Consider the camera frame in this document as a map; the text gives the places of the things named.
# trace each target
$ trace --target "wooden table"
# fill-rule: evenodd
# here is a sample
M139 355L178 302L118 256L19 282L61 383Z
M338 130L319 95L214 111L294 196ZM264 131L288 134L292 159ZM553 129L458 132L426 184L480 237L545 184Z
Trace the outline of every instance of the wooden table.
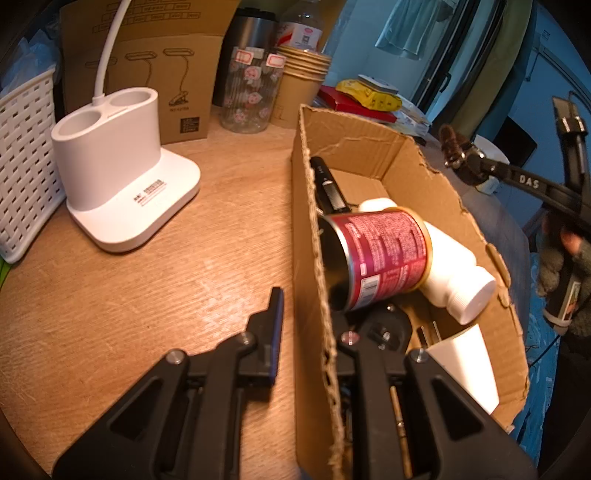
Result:
M250 402L242 479L296 479L291 289L294 131L222 129L169 145L201 191L140 249L101 251L62 205L0 294L0 407L48 472L58 455L171 348L199 353L285 291L270 403Z

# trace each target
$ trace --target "stack of paper cups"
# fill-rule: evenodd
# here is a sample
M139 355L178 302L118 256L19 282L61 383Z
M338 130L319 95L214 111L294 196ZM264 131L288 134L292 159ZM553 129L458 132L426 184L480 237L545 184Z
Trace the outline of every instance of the stack of paper cups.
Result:
M285 56L286 61L271 123L283 128L297 128L300 104L312 103L326 78L332 59L313 50L293 47L281 46L277 51Z

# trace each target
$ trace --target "glass jar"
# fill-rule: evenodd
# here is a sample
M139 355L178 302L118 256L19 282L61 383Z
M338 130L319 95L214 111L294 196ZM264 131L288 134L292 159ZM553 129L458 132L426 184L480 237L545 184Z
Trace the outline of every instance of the glass jar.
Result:
M220 123L233 132L262 132L271 117L285 57L263 48L234 48L224 91Z

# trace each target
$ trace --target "plastic water bottle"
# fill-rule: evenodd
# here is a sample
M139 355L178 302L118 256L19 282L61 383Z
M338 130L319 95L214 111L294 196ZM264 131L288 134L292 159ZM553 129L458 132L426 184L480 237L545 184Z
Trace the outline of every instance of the plastic water bottle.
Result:
M300 0L281 16L277 46L317 50L324 22L320 18L319 0Z

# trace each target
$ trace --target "woven plastic basket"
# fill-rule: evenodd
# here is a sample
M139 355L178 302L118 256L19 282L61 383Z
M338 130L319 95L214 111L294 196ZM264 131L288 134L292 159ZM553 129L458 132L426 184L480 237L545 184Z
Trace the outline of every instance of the woven plastic basket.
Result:
M66 197L51 147L53 72L0 99L0 255L9 263Z

